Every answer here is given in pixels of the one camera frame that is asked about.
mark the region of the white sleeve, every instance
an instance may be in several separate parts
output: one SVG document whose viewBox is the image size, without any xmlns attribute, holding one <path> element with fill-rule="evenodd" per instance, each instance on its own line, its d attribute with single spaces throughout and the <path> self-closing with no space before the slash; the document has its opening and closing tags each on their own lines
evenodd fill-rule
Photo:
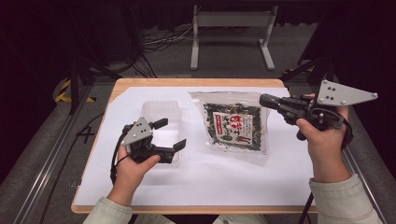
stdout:
<svg viewBox="0 0 396 224">
<path fill-rule="evenodd" d="M 132 217 L 132 208 L 125 207 L 102 197 L 85 219 L 84 223 L 128 223 Z"/>
<path fill-rule="evenodd" d="M 317 183 L 311 179 L 309 185 L 317 204 L 318 223 L 382 223 L 358 175 L 331 184 Z"/>
</svg>

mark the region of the seaweed package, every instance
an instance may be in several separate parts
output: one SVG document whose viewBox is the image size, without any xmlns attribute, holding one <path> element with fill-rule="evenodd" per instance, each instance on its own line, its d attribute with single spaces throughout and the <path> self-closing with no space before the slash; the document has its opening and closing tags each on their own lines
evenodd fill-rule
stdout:
<svg viewBox="0 0 396 224">
<path fill-rule="evenodd" d="M 217 151 L 266 154 L 267 118 L 257 92 L 190 92 L 207 132 L 207 144 Z"/>
</svg>

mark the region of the wooden table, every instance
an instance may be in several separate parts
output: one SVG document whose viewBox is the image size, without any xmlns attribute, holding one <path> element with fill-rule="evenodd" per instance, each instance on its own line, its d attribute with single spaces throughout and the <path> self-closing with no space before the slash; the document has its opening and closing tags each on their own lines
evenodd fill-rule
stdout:
<svg viewBox="0 0 396 224">
<path fill-rule="evenodd" d="M 242 79 L 242 78 L 122 78 L 119 79 L 110 95 L 109 103 L 115 101 L 123 92 L 130 87 L 274 87 L 283 88 L 283 83 L 279 79 Z M 92 151 L 98 141 L 99 132 L 96 136 Z M 88 159 L 87 166 L 92 158 L 92 152 Z M 75 205 L 78 192 L 72 204 L 75 213 L 87 214 L 93 209 L 93 205 Z M 133 205 L 135 214 L 291 214 L 301 213 L 303 205 L 243 205 L 243 206 L 159 206 L 159 205 Z M 317 212 L 312 206 L 310 212 Z"/>
</svg>

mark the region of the transparent plastic box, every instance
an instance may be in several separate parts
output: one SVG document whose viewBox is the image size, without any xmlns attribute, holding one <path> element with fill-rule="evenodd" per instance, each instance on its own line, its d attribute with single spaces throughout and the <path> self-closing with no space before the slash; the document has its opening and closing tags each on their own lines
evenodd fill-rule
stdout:
<svg viewBox="0 0 396 224">
<path fill-rule="evenodd" d="M 181 138 L 181 111 L 177 101 L 147 101 L 142 105 L 142 114 L 147 122 L 168 119 L 168 124 L 158 130 L 153 130 L 152 144 L 157 147 L 173 147 Z M 172 163 L 158 163 L 157 168 L 177 167 L 181 152 L 175 153 Z"/>
</svg>

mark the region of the hand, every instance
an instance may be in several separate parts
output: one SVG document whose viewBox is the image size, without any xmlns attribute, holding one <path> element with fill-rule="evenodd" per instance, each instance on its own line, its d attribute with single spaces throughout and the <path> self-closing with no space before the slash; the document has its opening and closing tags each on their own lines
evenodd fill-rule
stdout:
<svg viewBox="0 0 396 224">
<path fill-rule="evenodd" d="M 337 112 L 347 119 L 347 107 L 337 107 Z M 305 119 L 298 119 L 296 124 L 308 140 L 314 180 L 319 183 L 335 183 L 350 178 L 351 174 L 344 165 L 341 154 L 347 127 L 344 125 L 341 130 L 329 129 L 321 132 Z"/>
<path fill-rule="evenodd" d="M 126 147 L 120 147 L 118 160 L 124 158 L 126 155 Z M 120 161 L 117 166 L 116 182 L 107 198 L 120 205 L 131 205 L 134 192 L 142 182 L 145 173 L 157 164 L 160 159 L 160 156 L 154 155 L 139 164 L 129 157 Z"/>
</svg>

